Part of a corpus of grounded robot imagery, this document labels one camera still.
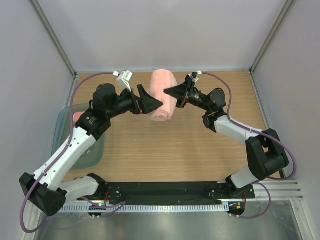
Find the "plain pink towel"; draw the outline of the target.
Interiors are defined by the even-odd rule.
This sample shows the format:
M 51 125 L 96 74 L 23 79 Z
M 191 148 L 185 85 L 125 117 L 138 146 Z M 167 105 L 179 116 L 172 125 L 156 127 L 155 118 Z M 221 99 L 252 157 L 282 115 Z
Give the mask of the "plain pink towel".
M 149 114 L 152 121 L 165 122 L 172 119 L 177 99 L 164 93 L 164 90 L 177 85 L 174 74 L 169 70 L 158 69 L 152 73 L 148 93 L 163 103 L 161 107 Z

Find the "pink bunny towel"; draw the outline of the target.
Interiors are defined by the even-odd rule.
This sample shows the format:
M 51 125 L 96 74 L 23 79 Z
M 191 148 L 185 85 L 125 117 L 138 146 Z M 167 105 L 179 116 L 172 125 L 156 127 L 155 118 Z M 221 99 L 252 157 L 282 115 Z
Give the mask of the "pink bunny towel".
M 79 112 L 75 112 L 73 114 L 72 120 L 73 120 L 74 124 L 80 119 L 80 117 L 83 115 L 83 113 L 84 113 L 84 111 L 79 111 Z

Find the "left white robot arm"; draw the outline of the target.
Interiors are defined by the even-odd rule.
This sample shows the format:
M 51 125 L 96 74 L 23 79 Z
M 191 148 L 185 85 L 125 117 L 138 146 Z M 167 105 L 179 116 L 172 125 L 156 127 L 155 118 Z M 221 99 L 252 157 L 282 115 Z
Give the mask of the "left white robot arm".
M 69 182 L 63 179 L 80 156 L 111 127 L 111 119 L 126 112 L 149 114 L 163 105 L 141 84 L 137 88 L 139 96 L 129 89 L 117 94 L 115 86 L 109 83 L 97 87 L 89 108 L 71 124 L 73 128 L 66 141 L 41 168 L 20 177 L 27 200 L 51 217 L 69 201 L 88 196 L 101 200 L 105 196 L 106 181 L 94 173 Z

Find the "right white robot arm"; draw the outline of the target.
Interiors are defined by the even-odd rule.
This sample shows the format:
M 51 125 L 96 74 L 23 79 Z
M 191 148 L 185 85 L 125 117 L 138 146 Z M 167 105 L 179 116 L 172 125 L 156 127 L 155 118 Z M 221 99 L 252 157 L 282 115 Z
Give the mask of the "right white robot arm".
M 252 128 L 230 116 L 225 107 L 226 95 L 221 88 L 203 94 L 196 88 L 198 73 L 193 72 L 184 83 L 167 88 L 164 93 L 177 99 L 177 108 L 191 104 L 205 110 L 202 121 L 214 133 L 232 138 L 246 149 L 247 167 L 233 173 L 225 180 L 225 192 L 231 198 L 240 198 L 251 184 L 269 178 L 289 165 L 284 145 L 273 129 L 265 131 Z

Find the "clear glass tray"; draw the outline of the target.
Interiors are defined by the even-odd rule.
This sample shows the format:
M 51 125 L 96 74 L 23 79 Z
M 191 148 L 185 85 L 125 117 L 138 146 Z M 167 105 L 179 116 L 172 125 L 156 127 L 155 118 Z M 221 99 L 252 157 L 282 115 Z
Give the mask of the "clear glass tray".
M 76 104 L 72 107 L 73 114 L 76 112 L 85 112 L 89 108 L 89 104 Z M 53 138 L 53 145 L 51 154 L 53 155 L 60 146 L 66 141 L 70 135 L 70 107 L 63 109 L 57 118 L 55 133 Z M 104 154 L 105 135 L 89 147 L 72 166 L 71 170 L 81 170 L 97 165 Z

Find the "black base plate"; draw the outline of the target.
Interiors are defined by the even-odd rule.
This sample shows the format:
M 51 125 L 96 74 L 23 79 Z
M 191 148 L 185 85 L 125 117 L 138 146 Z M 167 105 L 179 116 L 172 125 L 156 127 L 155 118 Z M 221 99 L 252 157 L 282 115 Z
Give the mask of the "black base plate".
M 200 196 L 213 200 L 254 199 L 252 184 L 235 188 L 224 181 L 194 181 L 194 182 L 107 182 L 106 191 L 110 200 L 126 201 L 133 197 L 182 197 Z

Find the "left aluminium frame post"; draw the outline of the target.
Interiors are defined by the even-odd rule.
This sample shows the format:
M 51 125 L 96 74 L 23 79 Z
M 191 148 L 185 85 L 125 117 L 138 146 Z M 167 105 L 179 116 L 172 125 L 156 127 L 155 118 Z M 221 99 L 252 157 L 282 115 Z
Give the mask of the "left aluminium frame post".
M 66 68 L 70 72 L 71 76 L 73 78 L 75 78 L 77 76 L 77 72 L 76 72 L 75 68 L 73 67 L 70 59 L 68 58 L 62 44 L 60 43 L 60 41 L 59 41 L 53 27 L 51 26 L 45 12 L 43 11 L 39 1 L 38 0 L 29 0 L 29 3 L 33 7 L 37 17 L 39 18 L 43 28 L 47 32 L 53 46 L 57 50 L 59 56 L 61 57 L 63 63 L 65 64 Z

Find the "aluminium frame post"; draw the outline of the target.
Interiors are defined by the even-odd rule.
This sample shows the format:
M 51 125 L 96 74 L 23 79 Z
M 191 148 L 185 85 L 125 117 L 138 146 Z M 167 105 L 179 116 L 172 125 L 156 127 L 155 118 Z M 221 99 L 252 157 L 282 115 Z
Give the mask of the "aluminium frame post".
M 282 25 L 284 24 L 286 18 L 288 17 L 290 11 L 292 10 L 293 6 L 295 5 L 297 1 L 296 0 L 286 0 L 283 7 L 281 8 L 278 16 L 276 17 L 270 31 L 268 32 L 268 35 L 263 42 L 255 60 L 252 63 L 252 66 L 249 69 L 249 74 L 253 75 L 256 68 L 258 67 L 259 63 L 261 62 L 263 56 L 267 52 L 268 48 L 272 44 L 273 40 L 277 36 L 278 32 L 280 31 Z
M 77 76 L 77 72 L 76 72 L 75 68 L 73 67 L 70 59 L 68 58 L 62 44 L 60 43 L 60 41 L 59 41 L 53 27 L 51 26 L 45 12 L 43 11 L 39 1 L 38 0 L 29 0 L 29 3 L 33 7 L 37 17 L 39 18 L 43 28 L 47 32 L 53 46 L 57 50 L 59 56 L 61 57 L 63 63 L 65 64 L 66 68 L 70 72 L 71 76 L 73 78 L 75 78 Z

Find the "right aluminium frame post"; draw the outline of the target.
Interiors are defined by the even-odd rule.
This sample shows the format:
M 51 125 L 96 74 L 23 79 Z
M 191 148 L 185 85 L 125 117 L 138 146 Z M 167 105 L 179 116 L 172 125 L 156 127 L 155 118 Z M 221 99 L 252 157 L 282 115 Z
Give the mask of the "right aluminium frame post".
M 278 32 L 280 31 L 282 25 L 284 24 L 286 18 L 288 17 L 290 11 L 292 10 L 293 6 L 295 5 L 297 1 L 296 0 L 286 0 L 283 7 L 281 8 L 278 16 L 276 17 L 270 31 L 268 32 L 268 35 L 263 42 L 255 60 L 252 63 L 252 66 L 249 69 L 249 74 L 253 75 L 256 68 L 258 67 L 259 63 L 261 62 L 263 56 L 267 52 L 268 48 L 272 44 L 273 40 L 277 36 Z

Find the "aluminium front rail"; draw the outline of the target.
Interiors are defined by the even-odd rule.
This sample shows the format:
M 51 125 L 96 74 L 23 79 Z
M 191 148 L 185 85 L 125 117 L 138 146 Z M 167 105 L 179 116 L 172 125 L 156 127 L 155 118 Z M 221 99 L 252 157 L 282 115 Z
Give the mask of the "aluminium front rail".
M 262 181 L 254 184 L 253 190 L 256 201 L 303 201 L 304 197 L 297 181 Z

